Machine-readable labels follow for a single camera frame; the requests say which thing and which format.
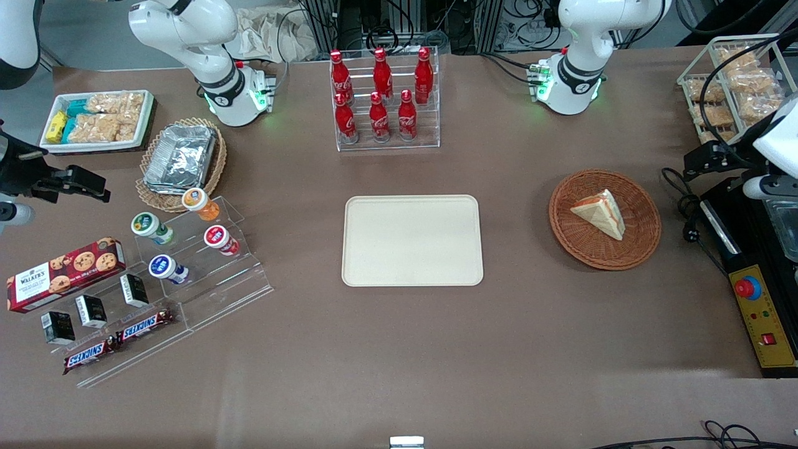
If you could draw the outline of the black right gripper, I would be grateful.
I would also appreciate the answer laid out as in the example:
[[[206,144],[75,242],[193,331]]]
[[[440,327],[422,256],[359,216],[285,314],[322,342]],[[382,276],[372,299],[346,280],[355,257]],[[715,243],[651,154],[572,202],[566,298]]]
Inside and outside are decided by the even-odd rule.
[[[1,131],[1,193],[6,196],[37,197],[49,201],[54,195],[68,193],[92,197],[102,203],[110,201],[106,178],[77,165],[64,170],[64,179],[49,176],[49,165],[44,156],[47,150],[23,142]]]

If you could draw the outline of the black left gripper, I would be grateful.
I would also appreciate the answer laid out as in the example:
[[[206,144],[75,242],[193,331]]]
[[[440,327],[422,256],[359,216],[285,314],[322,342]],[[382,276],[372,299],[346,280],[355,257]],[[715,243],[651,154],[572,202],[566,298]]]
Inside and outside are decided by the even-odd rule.
[[[755,149],[754,140],[700,145],[683,156],[683,179],[690,182],[707,173],[744,170],[744,179],[766,175],[766,159]]]

